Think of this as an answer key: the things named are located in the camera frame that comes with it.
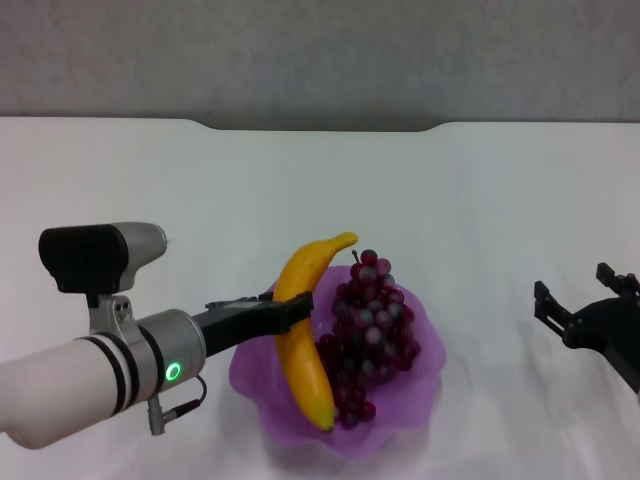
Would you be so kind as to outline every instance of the grape bunch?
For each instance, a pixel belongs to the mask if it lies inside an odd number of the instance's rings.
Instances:
[[[367,388],[410,370],[421,350],[411,329],[415,315],[395,288],[391,262],[373,250],[353,255],[351,280],[336,287],[333,333],[316,344],[346,429],[375,417]]]

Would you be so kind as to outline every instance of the purple translucent bowl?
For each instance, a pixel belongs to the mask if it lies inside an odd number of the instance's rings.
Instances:
[[[311,316],[316,340],[331,332],[335,288],[349,279],[349,267],[338,266],[329,267],[318,282]],[[355,459],[377,450],[393,433],[429,422],[446,351],[420,301],[407,289],[397,288],[416,315],[412,327],[422,352],[410,371],[398,372],[387,384],[367,388],[367,399],[376,405],[376,417],[360,422],[353,430],[344,430],[336,423],[333,432],[325,433],[304,418],[289,391],[272,337],[238,346],[229,368],[229,382],[236,392],[256,403],[264,429],[273,440],[290,446],[322,442],[342,456]]]

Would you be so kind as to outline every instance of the white robotic arm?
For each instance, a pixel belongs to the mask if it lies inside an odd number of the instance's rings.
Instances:
[[[153,435],[197,408],[206,395],[198,376],[210,357],[262,335],[289,331],[313,309],[311,293],[276,303],[269,294],[181,310],[136,321],[131,301],[114,295],[133,286],[136,271],[160,257],[162,229],[117,223],[50,229],[40,237],[40,257],[64,293],[82,293],[90,335],[0,365],[0,433],[26,448],[42,448],[148,402]],[[158,394],[191,378],[200,399],[167,412]]]

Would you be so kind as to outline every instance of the black stripe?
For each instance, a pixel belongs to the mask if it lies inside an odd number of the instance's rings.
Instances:
[[[127,367],[129,367],[129,375],[131,376],[131,397],[129,398],[129,403],[123,410],[126,410],[131,405],[134,404],[136,399],[138,398],[138,392],[140,391],[140,374],[138,373],[138,364],[136,363],[136,359],[133,357],[131,350],[124,340],[122,340],[117,335],[114,335],[110,332],[96,332],[96,335],[103,335],[116,344],[116,347],[122,352],[124,359],[127,361]]]
[[[153,335],[149,333],[149,330],[144,328],[142,325],[138,325],[140,329],[140,333],[145,338],[149,346],[151,347],[151,351],[153,352],[153,356],[156,357],[156,365],[158,367],[158,383],[156,384],[156,388],[153,391],[153,395],[156,395],[160,389],[162,388],[162,384],[164,383],[164,357],[162,356],[162,350],[158,346],[158,342],[153,338]]]
[[[124,396],[126,395],[126,392],[127,392],[127,384],[124,380],[124,372],[122,371],[122,366],[120,365],[120,362],[118,361],[116,356],[113,354],[111,349],[107,347],[104,344],[104,342],[99,338],[82,337],[79,340],[88,340],[89,342],[93,343],[96,347],[98,347],[100,350],[102,350],[102,353],[104,353],[104,356],[107,357],[107,360],[109,360],[109,363],[111,364],[111,368],[113,368],[113,374],[116,377],[116,386],[118,388],[118,395],[116,397],[116,406],[113,409],[113,413],[111,414],[111,416],[113,417],[116,413],[119,413],[120,410],[122,409],[122,405],[124,404]]]

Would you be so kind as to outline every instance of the yellow banana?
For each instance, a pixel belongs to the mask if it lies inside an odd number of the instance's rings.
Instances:
[[[273,299],[284,302],[313,291],[335,254],[357,241],[356,234],[345,232],[300,248],[282,270]],[[298,322],[289,333],[277,335],[275,340],[280,364],[300,410],[318,428],[331,430],[335,412],[333,394],[313,340],[311,319]]]

